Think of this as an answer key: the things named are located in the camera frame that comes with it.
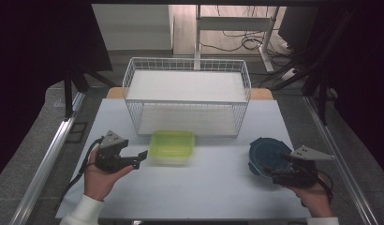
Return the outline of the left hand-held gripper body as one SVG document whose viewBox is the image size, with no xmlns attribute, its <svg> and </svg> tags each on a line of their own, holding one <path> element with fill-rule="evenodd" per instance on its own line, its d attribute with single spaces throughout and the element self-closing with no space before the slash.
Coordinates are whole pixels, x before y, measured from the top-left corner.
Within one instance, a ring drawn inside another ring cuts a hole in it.
<svg viewBox="0 0 384 225">
<path fill-rule="evenodd" d="M 120 156 L 122 149 L 128 147 L 128 140 L 109 130 L 98 147 L 96 166 L 106 173 L 116 173 L 126 167 L 126 159 Z"/>
</svg>

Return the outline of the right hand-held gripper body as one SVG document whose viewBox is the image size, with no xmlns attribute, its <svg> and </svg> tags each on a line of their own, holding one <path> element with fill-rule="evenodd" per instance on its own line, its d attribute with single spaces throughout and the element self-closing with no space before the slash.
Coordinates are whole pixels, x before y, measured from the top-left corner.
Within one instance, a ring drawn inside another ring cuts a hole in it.
<svg viewBox="0 0 384 225">
<path fill-rule="evenodd" d="M 294 161 L 290 168 L 272 174 L 273 183 L 284 187 L 310 188 L 319 183 L 324 188 L 327 186 L 319 177 L 316 162 L 318 160 L 334 160 L 333 155 L 328 155 L 307 146 L 302 146 L 290 153 Z"/>
</svg>

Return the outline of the round container with blue lid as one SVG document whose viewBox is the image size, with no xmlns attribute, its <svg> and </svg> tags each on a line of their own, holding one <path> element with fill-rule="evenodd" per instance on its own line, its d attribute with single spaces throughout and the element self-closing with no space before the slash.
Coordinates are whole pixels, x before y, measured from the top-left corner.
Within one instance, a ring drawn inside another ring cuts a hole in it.
<svg viewBox="0 0 384 225">
<path fill-rule="evenodd" d="M 292 152 L 283 142 L 273 138 L 258 138 L 250 143 L 249 148 L 249 170 L 254 175 L 271 178 L 264 173 L 264 167 L 276 169 L 277 172 L 286 171 L 290 163 L 282 158 L 282 154 L 289 155 Z"/>
</svg>

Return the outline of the green square plastic container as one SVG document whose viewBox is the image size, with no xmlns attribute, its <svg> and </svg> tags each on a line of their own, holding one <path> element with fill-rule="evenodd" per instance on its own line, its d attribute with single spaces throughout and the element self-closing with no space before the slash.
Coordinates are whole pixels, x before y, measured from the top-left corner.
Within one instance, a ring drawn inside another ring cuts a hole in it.
<svg viewBox="0 0 384 225">
<path fill-rule="evenodd" d="M 150 159 L 162 165 L 184 165 L 192 157 L 195 135 L 190 131 L 158 130 L 150 141 Z"/>
</svg>

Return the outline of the white wire rack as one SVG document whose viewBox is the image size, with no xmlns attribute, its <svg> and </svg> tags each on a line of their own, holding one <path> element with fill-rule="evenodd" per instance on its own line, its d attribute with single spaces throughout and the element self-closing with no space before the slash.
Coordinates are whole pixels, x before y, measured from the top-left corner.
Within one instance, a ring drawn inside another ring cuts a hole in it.
<svg viewBox="0 0 384 225">
<path fill-rule="evenodd" d="M 251 97 L 246 62 L 227 59 L 133 57 L 122 89 L 140 135 L 236 137 Z"/>
</svg>

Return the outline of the person's left hand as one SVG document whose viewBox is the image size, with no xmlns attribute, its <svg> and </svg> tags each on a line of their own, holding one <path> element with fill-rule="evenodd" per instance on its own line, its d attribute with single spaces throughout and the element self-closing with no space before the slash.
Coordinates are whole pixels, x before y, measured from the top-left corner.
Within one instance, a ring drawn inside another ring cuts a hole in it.
<svg viewBox="0 0 384 225">
<path fill-rule="evenodd" d="M 133 166 L 127 166 L 115 173 L 103 172 L 96 166 L 96 154 L 98 148 L 91 152 L 88 164 L 84 170 L 84 192 L 83 194 L 96 201 L 103 202 L 111 193 L 115 183 L 131 173 Z"/>
</svg>

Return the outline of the person's right hand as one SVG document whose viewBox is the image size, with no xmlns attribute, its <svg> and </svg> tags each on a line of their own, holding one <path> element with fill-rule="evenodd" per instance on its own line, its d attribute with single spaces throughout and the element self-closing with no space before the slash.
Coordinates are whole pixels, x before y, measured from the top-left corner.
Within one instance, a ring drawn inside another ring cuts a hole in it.
<svg viewBox="0 0 384 225">
<path fill-rule="evenodd" d="M 303 202 L 312 218 L 332 218 L 333 213 L 325 189 L 315 183 L 311 187 L 288 187 Z"/>
</svg>

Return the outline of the dark floor outlet cover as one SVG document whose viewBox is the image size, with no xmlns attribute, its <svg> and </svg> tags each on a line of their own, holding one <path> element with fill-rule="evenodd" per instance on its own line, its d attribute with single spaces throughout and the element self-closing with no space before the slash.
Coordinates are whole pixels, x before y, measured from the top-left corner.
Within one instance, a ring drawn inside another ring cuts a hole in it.
<svg viewBox="0 0 384 225">
<path fill-rule="evenodd" d="M 76 122 L 66 137 L 66 143 L 81 143 L 87 129 L 87 122 Z"/>
</svg>

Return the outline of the black metal stand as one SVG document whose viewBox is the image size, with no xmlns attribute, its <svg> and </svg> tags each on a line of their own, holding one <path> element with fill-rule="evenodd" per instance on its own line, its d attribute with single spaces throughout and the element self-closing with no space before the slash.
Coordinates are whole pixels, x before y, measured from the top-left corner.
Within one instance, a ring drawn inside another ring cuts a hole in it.
<svg viewBox="0 0 384 225">
<path fill-rule="evenodd" d="M 278 91 L 306 77 L 307 80 L 302 87 L 302 93 L 304 96 L 312 96 L 316 90 L 319 91 L 318 117 L 324 126 L 327 125 L 325 117 L 328 88 L 326 67 L 328 66 L 331 53 L 334 51 L 338 39 L 342 36 L 353 14 L 354 11 L 352 9 L 345 9 L 343 14 L 338 19 L 333 20 L 328 26 L 328 30 L 321 36 L 319 42 L 313 45 L 315 50 L 312 52 L 308 49 L 308 51 L 314 55 L 314 61 L 307 66 L 303 66 L 291 78 L 276 84 L 272 88 L 273 91 Z"/>
</svg>

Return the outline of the black tripod stand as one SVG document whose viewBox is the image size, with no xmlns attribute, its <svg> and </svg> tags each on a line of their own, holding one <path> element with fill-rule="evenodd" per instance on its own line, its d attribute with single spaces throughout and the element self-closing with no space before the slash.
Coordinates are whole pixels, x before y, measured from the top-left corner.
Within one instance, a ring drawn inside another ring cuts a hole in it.
<svg viewBox="0 0 384 225">
<path fill-rule="evenodd" d="M 65 91 L 65 120 L 68 121 L 72 114 L 73 110 L 73 98 L 72 98 L 72 85 L 75 85 L 76 89 L 79 92 L 85 93 L 89 89 L 89 84 L 84 77 L 87 74 L 94 79 L 98 80 L 101 83 L 104 83 L 108 87 L 115 87 L 116 83 L 99 74 L 97 71 L 92 70 L 91 68 L 85 65 L 70 65 L 65 70 L 64 75 L 64 91 Z"/>
</svg>

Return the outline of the white power strip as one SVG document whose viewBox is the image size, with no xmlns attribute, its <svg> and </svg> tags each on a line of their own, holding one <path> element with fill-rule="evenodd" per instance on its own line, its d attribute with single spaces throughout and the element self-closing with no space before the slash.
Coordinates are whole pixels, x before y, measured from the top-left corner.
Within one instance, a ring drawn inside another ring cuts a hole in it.
<svg viewBox="0 0 384 225">
<path fill-rule="evenodd" d="M 296 68 L 291 68 L 290 70 L 288 70 L 288 71 L 281 77 L 281 80 L 282 80 L 282 81 L 286 81 L 286 80 L 290 79 L 291 77 L 293 77 L 297 72 L 298 72 L 298 70 L 297 70 Z"/>
</svg>

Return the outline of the black curtain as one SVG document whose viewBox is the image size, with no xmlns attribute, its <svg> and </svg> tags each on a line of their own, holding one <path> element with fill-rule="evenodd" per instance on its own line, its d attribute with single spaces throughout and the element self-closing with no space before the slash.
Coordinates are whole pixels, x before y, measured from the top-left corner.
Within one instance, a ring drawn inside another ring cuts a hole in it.
<svg viewBox="0 0 384 225">
<path fill-rule="evenodd" d="M 384 0 L 356 7 L 328 61 L 335 108 L 384 172 Z"/>
<path fill-rule="evenodd" d="M 0 174 L 47 89 L 85 68 L 112 70 L 90 0 L 0 0 Z"/>
</svg>

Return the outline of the white cabinet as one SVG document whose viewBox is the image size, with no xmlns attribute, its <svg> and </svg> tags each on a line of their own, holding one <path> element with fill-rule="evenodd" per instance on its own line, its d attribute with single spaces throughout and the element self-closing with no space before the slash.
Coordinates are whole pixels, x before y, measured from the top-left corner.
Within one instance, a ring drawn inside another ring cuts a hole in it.
<svg viewBox="0 0 384 225">
<path fill-rule="evenodd" d="M 92 4 L 109 51 L 173 49 L 171 5 Z"/>
</svg>

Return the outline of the aluminium rail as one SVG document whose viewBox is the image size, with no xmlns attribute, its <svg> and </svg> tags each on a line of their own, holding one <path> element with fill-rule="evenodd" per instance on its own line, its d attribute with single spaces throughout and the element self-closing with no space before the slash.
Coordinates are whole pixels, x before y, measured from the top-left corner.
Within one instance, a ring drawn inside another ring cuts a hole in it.
<svg viewBox="0 0 384 225">
<path fill-rule="evenodd" d="M 313 117 L 313 120 L 316 126 L 318 127 L 320 136 L 325 142 L 327 149 L 335 157 L 334 164 L 336 165 L 336 168 L 340 173 L 340 176 L 346 186 L 347 192 L 354 206 L 356 207 L 363 223 L 365 225 L 378 225 L 378 221 L 376 219 L 376 216 L 374 215 L 372 207 L 369 205 L 369 202 L 363 194 L 361 187 L 359 186 L 351 170 L 347 166 L 346 161 L 344 160 L 342 153 L 336 141 L 334 140 L 330 130 L 327 126 L 322 123 L 321 119 L 319 118 L 318 107 L 316 106 L 315 101 L 311 97 L 303 97 L 303 101 L 306 107 L 308 108 L 308 111 L 310 112 L 311 116 Z"/>
<path fill-rule="evenodd" d="M 68 119 L 64 119 L 57 129 L 44 158 L 41 160 L 37 171 L 25 191 L 18 208 L 8 225 L 25 225 L 37 203 L 37 199 L 44 188 L 46 181 L 52 171 L 53 165 L 58 158 L 66 141 L 75 117 L 82 105 L 85 94 L 78 92 L 71 102 L 71 113 Z"/>
</svg>

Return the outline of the white desk frame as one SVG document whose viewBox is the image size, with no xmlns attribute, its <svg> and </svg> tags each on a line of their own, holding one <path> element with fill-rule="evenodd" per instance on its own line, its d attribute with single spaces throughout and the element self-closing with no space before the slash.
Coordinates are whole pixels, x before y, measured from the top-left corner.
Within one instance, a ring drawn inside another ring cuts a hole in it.
<svg viewBox="0 0 384 225">
<path fill-rule="evenodd" d="M 200 59 L 201 31 L 254 31 L 263 32 L 263 40 L 258 45 L 258 51 L 266 71 L 273 73 L 273 64 L 271 63 L 268 46 L 276 23 L 280 7 L 275 7 L 270 17 L 226 17 L 226 16 L 202 16 L 201 5 L 196 5 L 196 40 L 194 46 L 194 58 Z"/>
</svg>

